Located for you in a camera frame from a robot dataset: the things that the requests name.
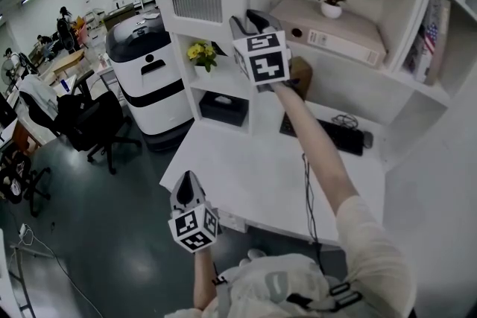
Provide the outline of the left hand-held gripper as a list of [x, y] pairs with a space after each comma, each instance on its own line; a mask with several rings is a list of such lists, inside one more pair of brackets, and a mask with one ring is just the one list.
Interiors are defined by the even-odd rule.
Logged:
[[217, 241], [219, 218], [193, 171], [186, 171], [178, 179], [170, 204], [168, 226], [172, 238], [187, 252], [196, 253]]

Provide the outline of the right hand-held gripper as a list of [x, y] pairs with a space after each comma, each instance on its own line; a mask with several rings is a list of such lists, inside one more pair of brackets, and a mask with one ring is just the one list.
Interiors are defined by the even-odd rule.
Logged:
[[291, 50], [277, 18], [260, 10], [248, 9], [246, 17], [256, 27], [247, 32], [236, 16], [229, 19], [233, 48], [240, 69], [258, 92], [272, 91], [275, 83], [291, 80]]

